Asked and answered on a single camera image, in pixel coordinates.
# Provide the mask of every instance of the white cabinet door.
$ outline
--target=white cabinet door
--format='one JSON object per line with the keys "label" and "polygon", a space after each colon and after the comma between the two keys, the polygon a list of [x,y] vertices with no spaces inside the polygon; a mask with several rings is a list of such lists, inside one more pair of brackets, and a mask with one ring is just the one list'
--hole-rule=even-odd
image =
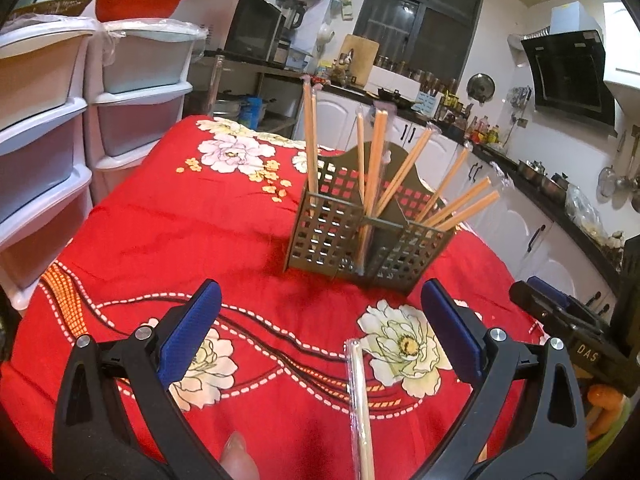
{"label": "white cabinet door", "polygon": [[[404,148],[410,152],[424,128],[420,124],[412,124],[409,137],[404,143]],[[415,162],[418,175],[436,189],[447,173],[449,163],[456,153],[458,144],[447,137],[434,133],[422,153]]]}
{"label": "white cabinet door", "polygon": [[548,233],[522,267],[520,279],[537,276],[561,292],[583,303],[597,292],[610,293],[607,283],[589,259],[557,224]]}
{"label": "white cabinet door", "polygon": [[509,187],[501,192],[482,224],[484,243],[519,279],[525,258],[540,246],[553,222],[521,192]]}
{"label": "white cabinet door", "polygon": [[[463,150],[463,146],[458,146],[456,148],[456,153],[454,153],[452,157],[452,160],[458,158]],[[455,200],[471,186],[471,177],[480,163],[480,159],[472,153],[469,153],[466,156],[466,160],[462,163],[460,169],[452,177],[449,184],[447,184],[447,187],[445,187],[445,189],[442,191],[442,197],[444,198],[444,200],[446,200],[447,202]]]}
{"label": "white cabinet door", "polygon": [[[344,150],[349,142],[351,129],[356,120],[356,108],[358,103],[345,97],[318,92],[316,116],[318,120],[318,144]],[[294,138],[305,139],[305,112],[304,106],[300,110],[300,118]]]}

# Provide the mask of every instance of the plastic bag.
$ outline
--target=plastic bag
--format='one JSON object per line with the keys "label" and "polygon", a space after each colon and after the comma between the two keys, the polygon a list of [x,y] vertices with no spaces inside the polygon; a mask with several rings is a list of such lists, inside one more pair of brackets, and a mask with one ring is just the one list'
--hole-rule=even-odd
{"label": "plastic bag", "polygon": [[116,54],[115,47],[122,38],[127,36],[149,38],[167,43],[188,41],[191,37],[194,42],[191,50],[191,62],[194,62],[204,55],[207,34],[209,33],[206,28],[199,25],[168,18],[117,20],[116,22],[105,22],[104,28],[110,39],[110,41],[104,42],[102,56],[104,66],[113,64]]}
{"label": "plastic bag", "polygon": [[569,184],[564,208],[574,224],[600,245],[606,243],[608,235],[600,221],[600,214],[579,187]]}

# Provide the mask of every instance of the red tablecloth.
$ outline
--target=red tablecloth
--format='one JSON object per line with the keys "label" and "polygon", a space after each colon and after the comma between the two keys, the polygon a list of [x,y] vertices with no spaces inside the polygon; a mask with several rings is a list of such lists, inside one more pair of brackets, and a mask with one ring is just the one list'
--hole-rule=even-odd
{"label": "red tablecloth", "polygon": [[[54,405],[75,338],[124,337],[213,278],[222,313],[170,388],[207,448],[219,456],[238,430],[264,480],[352,478],[342,346],[364,338],[376,475],[409,478],[470,393],[419,309],[420,286],[407,298],[283,273],[305,179],[303,143],[204,119],[176,124],[49,267],[2,366],[1,402],[50,464]],[[458,232],[430,277],[488,326],[538,341],[531,318],[508,299],[512,277],[475,235]],[[143,447],[157,455],[129,387],[120,388]]]}

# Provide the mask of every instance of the chopstick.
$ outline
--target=chopstick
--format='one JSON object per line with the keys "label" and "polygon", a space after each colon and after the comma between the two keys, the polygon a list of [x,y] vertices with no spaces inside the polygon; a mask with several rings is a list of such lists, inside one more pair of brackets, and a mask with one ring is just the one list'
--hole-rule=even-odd
{"label": "chopstick", "polygon": [[[306,151],[306,179],[311,193],[318,193],[318,147],[314,139],[314,106],[311,99],[311,85],[308,81],[302,84],[302,95],[305,111],[305,151]],[[314,161],[316,172],[313,172]]]}
{"label": "chopstick", "polygon": [[445,189],[445,187],[447,187],[447,184],[449,183],[449,181],[453,178],[453,176],[458,172],[458,170],[460,169],[460,166],[462,166],[462,164],[464,163],[464,161],[466,160],[466,156],[469,154],[468,150],[462,150],[462,153],[460,153],[460,155],[458,156],[458,158],[456,159],[456,161],[453,163],[453,166],[451,167],[451,169],[449,170],[449,172],[445,175],[445,177],[442,179],[442,182],[440,183],[440,185],[438,186],[438,189],[436,190],[436,192],[431,196],[431,198],[429,199],[429,201],[427,202],[427,205],[424,206],[424,209],[422,211],[420,211],[420,213],[418,213],[418,216],[415,218],[414,222],[420,223],[422,222],[422,220],[424,220],[424,217],[427,216],[427,213],[431,210],[431,208],[435,205],[436,201],[439,199],[442,191]]}
{"label": "chopstick", "polygon": [[420,136],[420,139],[418,139],[416,145],[406,156],[406,158],[402,162],[402,165],[398,169],[398,172],[394,175],[391,183],[389,183],[389,185],[386,187],[385,192],[380,197],[380,200],[378,200],[378,204],[376,205],[373,216],[378,217],[385,210],[386,205],[393,198],[400,184],[404,182],[405,177],[414,166],[415,161],[418,160],[418,157],[422,153],[424,147],[427,145],[427,142],[429,142],[432,133],[433,130],[431,130],[430,128],[424,129],[422,135]]}
{"label": "chopstick", "polygon": [[467,207],[465,210],[462,210],[460,213],[453,215],[448,220],[445,220],[442,224],[437,225],[436,229],[438,231],[448,231],[455,225],[458,225],[468,218],[471,218],[473,215],[478,214],[485,207],[491,205],[496,200],[500,198],[500,193],[497,191],[492,191],[487,196],[483,196],[480,200],[478,200],[475,204]]}
{"label": "chopstick", "polygon": [[360,200],[364,205],[364,117],[362,112],[358,112],[356,127],[358,136],[358,189],[360,190]]}
{"label": "chopstick", "polygon": [[369,171],[367,173],[367,187],[365,192],[365,214],[371,216],[373,213],[376,193],[380,184],[380,163],[382,162],[382,151],[385,147],[386,110],[376,111],[376,120],[373,124],[373,139],[369,153]]}
{"label": "chopstick", "polygon": [[447,216],[453,213],[456,209],[460,208],[460,206],[465,205],[469,200],[473,197],[482,193],[486,188],[491,186],[491,179],[487,176],[482,179],[480,182],[475,184],[469,191],[460,195],[457,199],[453,200],[446,207],[442,208],[433,216],[427,218],[422,225],[425,227],[435,227],[440,222],[442,222]]}
{"label": "chopstick", "polygon": [[371,423],[369,420],[369,403],[367,402],[367,383],[364,371],[364,359],[362,345],[358,339],[349,339],[345,343],[347,355],[347,367],[349,373],[349,393],[351,396],[351,412],[355,418],[355,427],[351,431],[356,432],[358,438],[357,467],[360,480],[374,480],[373,445],[371,441]]}

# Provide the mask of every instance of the black countertop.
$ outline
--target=black countertop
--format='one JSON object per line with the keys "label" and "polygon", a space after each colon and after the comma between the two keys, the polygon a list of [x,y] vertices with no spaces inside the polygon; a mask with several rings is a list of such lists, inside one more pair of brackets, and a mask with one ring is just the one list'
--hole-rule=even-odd
{"label": "black countertop", "polygon": [[[364,105],[372,105],[373,101],[375,101],[374,98],[367,95],[363,90],[355,88],[340,88],[338,86],[331,85],[325,86],[324,91],[353,99],[363,103]],[[406,121],[421,124],[422,126],[425,126],[428,122],[425,117],[416,114],[412,110],[398,110],[398,117]],[[447,124],[438,124],[438,126],[442,130],[444,136],[458,144],[462,144],[459,137],[449,135]],[[513,162],[500,153],[494,152],[494,150],[481,145],[474,146],[473,154],[484,162],[495,162],[498,167],[504,171],[504,173],[508,174],[513,180],[513,184],[516,189],[531,200],[537,208],[540,209],[540,211],[548,216],[553,222],[557,223],[571,237],[607,282],[607,285],[609,285],[609,288],[613,293],[616,295],[618,294],[618,291],[620,290],[620,274],[609,259],[600,251],[599,246],[567,216],[564,212],[564,207],[549,200],[536,186],[518,174],[518,165],[516,162]]]}

